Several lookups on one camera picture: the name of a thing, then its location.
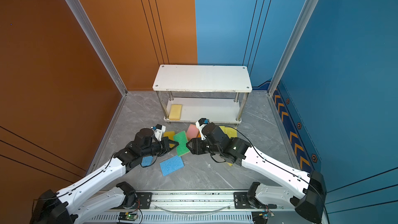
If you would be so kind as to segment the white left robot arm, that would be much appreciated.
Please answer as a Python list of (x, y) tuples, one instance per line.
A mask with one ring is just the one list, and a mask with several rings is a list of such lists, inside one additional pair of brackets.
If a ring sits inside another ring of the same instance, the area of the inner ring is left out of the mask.
[(48, 190), (37, 200), (32, 212), (32, 224), (82, 224), (114, 207), (133, 206), (134, 188), (126, 182), (110, 191), (96, 195), (103, 187), (122, 177), (143, 158), (161, 157), (178, 147), (178, 142), (164, 137), (165, 127), (143, 128), (123, 149), (112, 154), (99, 169), (57, 192)]

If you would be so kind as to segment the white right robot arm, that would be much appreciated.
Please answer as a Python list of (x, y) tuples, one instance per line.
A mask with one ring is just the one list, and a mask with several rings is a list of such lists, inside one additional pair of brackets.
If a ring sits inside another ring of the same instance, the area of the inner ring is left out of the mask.
[(186, 144), (192, 154), (219, 155), (226, 163), (260, 173), (283, 188), (277, 198), (279, 202), (291, 204), (296, 213), (311, 223), (330, 223), (325, 207), (326, 185), (320, 172), (309, 173), (290, 167), (262, 153), (246, 136), (228, 137), (208, 119), (200, 119), (196, 126), (201, 136)]

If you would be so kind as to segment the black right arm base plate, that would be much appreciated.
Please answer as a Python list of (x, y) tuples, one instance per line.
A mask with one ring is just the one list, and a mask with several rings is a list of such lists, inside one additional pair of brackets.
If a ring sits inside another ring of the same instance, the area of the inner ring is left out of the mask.
[(249, 196), (247, 192), (234, 192), (233, 197), (236, 209), (277, 209), (276, 204), (263, 204), (254, 196)]

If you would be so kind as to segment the pale yellow sponge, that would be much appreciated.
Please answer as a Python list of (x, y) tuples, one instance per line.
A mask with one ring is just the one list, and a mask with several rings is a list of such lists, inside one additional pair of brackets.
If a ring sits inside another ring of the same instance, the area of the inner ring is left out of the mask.
[(180, 120), (182, 104), (172, 104), (169, 113), (169, 120)]

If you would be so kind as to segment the green sponge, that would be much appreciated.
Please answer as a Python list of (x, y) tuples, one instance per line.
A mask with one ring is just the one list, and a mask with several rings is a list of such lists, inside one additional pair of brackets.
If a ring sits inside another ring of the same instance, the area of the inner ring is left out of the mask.
[(177, 150), (177, 155), (179, 157), (190, 153), (190, 150), (187, 147), (188, 138), (187, 138), (187, 134), (185, 131), (175, 134), (173, 138), (174, 138), (174, 141), (178, 143), (176, 150)]

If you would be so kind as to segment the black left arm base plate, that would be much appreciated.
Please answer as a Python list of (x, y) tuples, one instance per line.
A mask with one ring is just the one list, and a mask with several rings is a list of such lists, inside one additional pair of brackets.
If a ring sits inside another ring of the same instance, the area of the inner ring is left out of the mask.
[(150, 205), (152, 202), (152, 192), (137, 192), (136, 193), (137, 198), (136, 201), (138, 203), (138, 206), (134, 208), (138, 209), (150, 209)]

